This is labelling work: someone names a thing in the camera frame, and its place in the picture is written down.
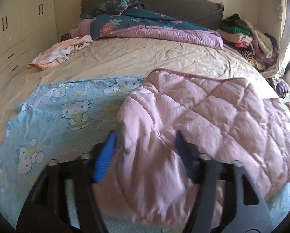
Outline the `floral bag of clothes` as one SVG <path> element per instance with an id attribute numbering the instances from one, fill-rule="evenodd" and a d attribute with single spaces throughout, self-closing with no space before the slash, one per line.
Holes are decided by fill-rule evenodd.
<path id="1" fill-rule="evenodd" d="M 282 78 L 268 78 L 266 81 L 274 89 L 276 94 L 282 99 L 285 105 L 290 104 L 290 87 Z"/>

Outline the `beige curtain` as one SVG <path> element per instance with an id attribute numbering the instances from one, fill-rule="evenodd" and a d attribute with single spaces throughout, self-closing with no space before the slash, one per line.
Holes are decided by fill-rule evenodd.
<path id="1" fill-rule="evenodd" d="M 258 0 L 257 28 L 278 43 L 276 63 L 261 75 L 264 78 L 282 77 L 290 61 L 290 0 Z"/>

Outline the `cream built-in wardrobe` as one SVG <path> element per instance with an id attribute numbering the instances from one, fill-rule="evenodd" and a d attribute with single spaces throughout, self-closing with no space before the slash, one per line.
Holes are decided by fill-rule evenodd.
<path id="1" fill-rule="evenodd" d="M 32 61 L 57 42 L 54 0 L 0 0 L 0 72 L 22 53 Z"/>

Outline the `light blue cartoon blanket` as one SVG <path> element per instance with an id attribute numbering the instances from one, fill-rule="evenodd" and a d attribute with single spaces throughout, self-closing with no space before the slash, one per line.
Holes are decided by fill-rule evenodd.
<path id="1" fill-rule="evenodd" d="M 120 130 L 118 109 L 142 82 L 126 76 L 42 84 L 14 105 L 0 148 L 0 213 L 12 227 L 47 162 L 73 160 Z"/>

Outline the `dark floral purple quilt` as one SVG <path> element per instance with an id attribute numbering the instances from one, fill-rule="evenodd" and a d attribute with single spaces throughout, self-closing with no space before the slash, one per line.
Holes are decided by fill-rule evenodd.
<path id="1" fill-rule="evenodd" d="M 146 10 L 141 0 L 99 3 L 68 34 L 71 38 L 91 35 L 94 41 L 103 37 L 154 38 L 223 50 L 223 40 L 215 30 Z"/>

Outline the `dark grey headboard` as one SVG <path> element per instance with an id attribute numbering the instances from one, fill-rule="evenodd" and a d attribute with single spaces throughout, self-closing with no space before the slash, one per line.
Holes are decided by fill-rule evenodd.
<path id="1" fill-rule="evenodd" d="M 95 5 L 105 1 L 109 0 L 80 0 L 80 18 L 84 18 Z M 141 4 L 146 10 L 199 24 L 212 30 L 218 29 L 223 20 L 223 4 L 208 0 L 141 0 Z"/>

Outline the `peach white small cloth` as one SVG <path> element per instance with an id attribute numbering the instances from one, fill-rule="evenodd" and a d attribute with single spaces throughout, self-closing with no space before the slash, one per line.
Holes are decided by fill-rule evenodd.
<path id="1" fill-rule="evenodd" d="M 90 35 L 71 38 L 53 45 L 51 48 L 40 53 L 32 62 L 27 64 L 28 68 L 39 68 L 50 70 L 69 59 L 69 55 L 90 46 L 93 43 Z"/>

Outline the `bed with beige sheet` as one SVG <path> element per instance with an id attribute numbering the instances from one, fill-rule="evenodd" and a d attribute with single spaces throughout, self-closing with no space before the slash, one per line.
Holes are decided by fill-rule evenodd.
<path id="1" fill-rule="evenodd" d="M 194 44 L 150 38 L 106 38 L 72 53 L 50 70 L 28 68 L 27 52 L 14 64 L 16 74 L 0 90 L 0 148 L 7 122 L 16 115 L 14 105 L 24 102 L 42 84 L 84 81 L 109 77 L 146 77 L 152 70 L 166 68 L 219 79 L 247 77 L 261 88 L 263 97 L 274 90 L 247 61 L 230 48 L 215 50 Z"/>

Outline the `pink quilted jacket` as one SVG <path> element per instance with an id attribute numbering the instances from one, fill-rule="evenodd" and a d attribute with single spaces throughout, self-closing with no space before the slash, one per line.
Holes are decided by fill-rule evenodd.
<path id="1" fill-rule="evenodd" d="M 217 161 L 243 162 L 263 198 L 290 182 L 290 115 L 244 78 L 155 70 L 124 100 L 117 120 L 122 146 L 94 185 L 105 215 L 168 228 L 186 224 L 198 187 L 175 149 L 178 131 Z"/>

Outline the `pile of mixed clothes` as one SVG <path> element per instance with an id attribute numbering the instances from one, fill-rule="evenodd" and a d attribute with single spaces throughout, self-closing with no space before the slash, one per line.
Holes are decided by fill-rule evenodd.
<path id="1" fill-rule="evenodd" d="M 259 72 L 264 72 L 277 62 L 278 43 L 275 37 L 262 33 L 238 14 L 220 22 L 217 29 L 223 42 L 238 52 Z"/>

